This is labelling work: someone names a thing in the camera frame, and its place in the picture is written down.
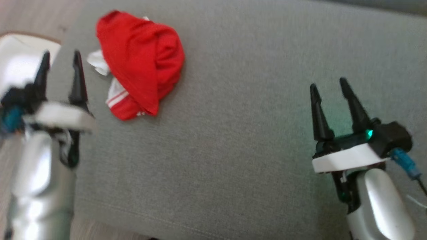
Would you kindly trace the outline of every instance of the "gray cushion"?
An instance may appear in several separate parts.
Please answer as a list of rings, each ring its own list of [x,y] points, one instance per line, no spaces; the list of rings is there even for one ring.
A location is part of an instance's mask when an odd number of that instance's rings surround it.
[[[164,239],[348,238],[331,176],[311,166],[309,86],[348,133],[341,76],[371,117],[412,131],[427,171],[426,19],[305,0],[89,0],[52,68],[51,100],[66,99],[74,49],[99,49],[95,24],[112,9],[175,28],[186,63],[159,115],[128,122],[105,104],[110,78],[84,63],[99,132],[81,142],[77,212]],[[402,170],[389,172],[425,202]],[[425,212],[404,201],[426,236]]]

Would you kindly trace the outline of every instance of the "green led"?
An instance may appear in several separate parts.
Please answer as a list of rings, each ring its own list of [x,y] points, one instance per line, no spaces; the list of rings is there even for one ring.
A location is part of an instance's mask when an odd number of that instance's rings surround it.
[[[372,137],[372,134],[374,133],[373,130],[366,130],[366,139],[369,140]]]

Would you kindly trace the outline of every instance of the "cable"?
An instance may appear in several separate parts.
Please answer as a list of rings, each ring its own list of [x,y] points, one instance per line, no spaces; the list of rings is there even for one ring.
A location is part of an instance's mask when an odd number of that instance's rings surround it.
[[[418,185],[420,186],[421,190],[423,190],[424,195],[425,195],[425,196],[427,196],[427,188],[426,188],[426,186],[424,185],[424,183],[423,183],[423,181],[421,180],[421,178],[419,178],[419,177],[418,177],[416,180],[417,180],[417,183],[418,183]]]

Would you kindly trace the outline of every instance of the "red cloth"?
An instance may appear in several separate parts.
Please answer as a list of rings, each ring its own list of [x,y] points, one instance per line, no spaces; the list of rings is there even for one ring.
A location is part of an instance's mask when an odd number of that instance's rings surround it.
[[[157,115],[159,100],[172,91],[184,64],[176,31],[112,11],[99,19],[97,37],[111,73],[132,98],[126,103],[127,115],[119,118],[134,118],[138,112]]]

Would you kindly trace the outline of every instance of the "stitching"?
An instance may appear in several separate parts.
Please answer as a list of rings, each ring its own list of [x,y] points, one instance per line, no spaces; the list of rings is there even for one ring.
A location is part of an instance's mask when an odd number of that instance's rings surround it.
[[[113,209],[118,210],[118,211],[120,211],[120,212],[122,212],[124,214],[127,214],[127,215],[135,215],[135,216],[146,217],[146,218],[150,219],[151,221],[158,221],[158,222],[161,222],[163,224],[166,224],[166,225],[169,225],[169,226],[172,226],[172,227],[178,227],[178,228],[184,229],[186,231],[190,231],[190,232],[193,232],[195,234],[207,237],[209,239],[221,238],[221,239],[229,240],[229,238],[226,238],[226,237],[223,237],[223,236],[220,236],[220,235],[217,235],[217,234],[213,234],[213,233],[202,231],[202,230],[199,230],[199,229],[196,229],[196,228],[192,228],[192,227],[189,227],[189,226],[177,224],[177,223],[174,223],[174,222],[171,222],[171,221],[168,221],[168,220],[164,220],[164,219],[161,219],[161,218],[150,216],[150,215],[145,214],[145,213],[134,213],[134,212],[130,212],[130,211],[127,211],[125,209],[119,208],[117,206],[114,206],[114,205],[111,205],[111,204],[108,204],[108,203],[105,203],[105,202],[95,201],[95,200],[91,200],[91,199],[87,199],[87,198],[81,198],[81,197],[79,199],[81,199],[83,201],[86,201],[89,204],[103,205],[103,206],[106,206],[106,207],[109,207],[109,208],[113,208]]]

